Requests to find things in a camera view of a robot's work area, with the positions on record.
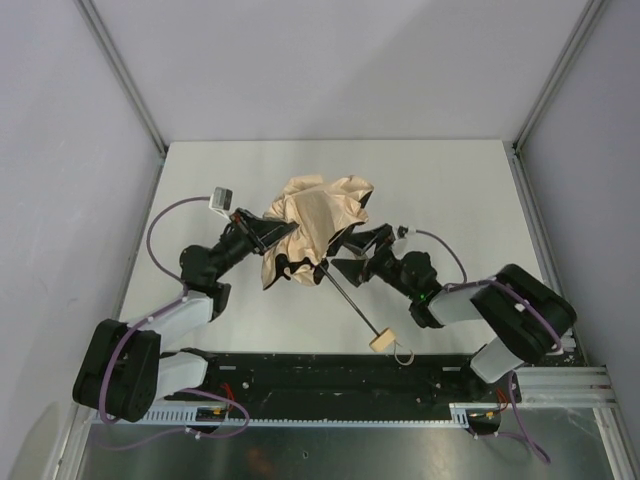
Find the metal floor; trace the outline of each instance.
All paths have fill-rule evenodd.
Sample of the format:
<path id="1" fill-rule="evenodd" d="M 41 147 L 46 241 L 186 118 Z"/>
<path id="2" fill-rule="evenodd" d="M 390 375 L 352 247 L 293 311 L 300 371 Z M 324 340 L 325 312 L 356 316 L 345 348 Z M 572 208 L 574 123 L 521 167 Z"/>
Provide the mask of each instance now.
<path id="1" fill-rule="evenodd" d="M 522 410 L 551 456 L 543 465 L 517 441 L 474 440 L 460 429 L 253 427 L 228 440 L 171 435 L 125 452 L 166 427 L 92 426 L 78 478 L 153 480 L 418 480 L 613 478 L 591 409 Z M 501 431 L 517 431 L 513 414 Z"/>

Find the table top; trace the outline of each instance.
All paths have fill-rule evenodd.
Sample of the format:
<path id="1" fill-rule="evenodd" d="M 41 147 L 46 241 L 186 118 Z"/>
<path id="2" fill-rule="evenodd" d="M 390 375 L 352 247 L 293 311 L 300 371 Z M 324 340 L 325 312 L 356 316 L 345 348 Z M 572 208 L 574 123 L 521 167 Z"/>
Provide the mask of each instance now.
<path id="1" fill-rule="evenodd" d="M 329 181 L 351 174 L 367 179 L 375 190 L 366 208 L 369 223 L 361 229 L 390 223 L 436 233 L 458 254 L 471 280 L 507 263 L 541 278 L 508 159 L 497 140 L 176 142 L 169 148 L 149 223 L 171 203 L 208 196 L 216 186 L 233 190 L 232 209 L 261 215 L 290 177 L 307 174 Z M 179 272 L 180 252 L 191 244 L 215 245 L 224 226 L 205 202 L 180 206 L 156 226 L 154 253 Z M 434 240 L 411 237 L 407 250 L 427 251 L 441 283 L 460 280 L 455 262 Z M 305 287 L 281 279 L 262 291 L 261 261 L 250 256 L 224 275 L 221 281 L 232 285 L 225 312 L 172 348 L 371 353 L 371 331 L 328 281 Z M 474 353 L 495 337 L 483 321 L 422 330 L 409 314 L 409 300 L 379 279 L 356 289 L 332 271 L 379 330 L 391 327 L 415 353 Z M 179 292 L 178 283 L 155 268 L 141 245 L 120 320 L 140 317 Z"/>

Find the white wall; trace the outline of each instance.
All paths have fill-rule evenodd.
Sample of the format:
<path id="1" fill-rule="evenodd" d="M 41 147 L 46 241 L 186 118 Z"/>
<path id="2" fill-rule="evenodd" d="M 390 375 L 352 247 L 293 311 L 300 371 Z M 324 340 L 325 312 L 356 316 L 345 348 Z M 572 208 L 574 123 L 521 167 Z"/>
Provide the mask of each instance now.
<path id="1" fill-rule="evenodd" d="M 587 0 L 96 0 L 165 140 L 512 140 Z"/>
<path id="2" fill-rule="evenodd" d="M 15 463 L 32 480 L 114 308 L 157 160 L 73 2 L 4 2 L 0 58 L 0 478 Z"/>
<path id="3" fill-rule="evenodd" d="M 611 2 L 526 145 L 578 331 L 640 449 L 640 3 Z"/>

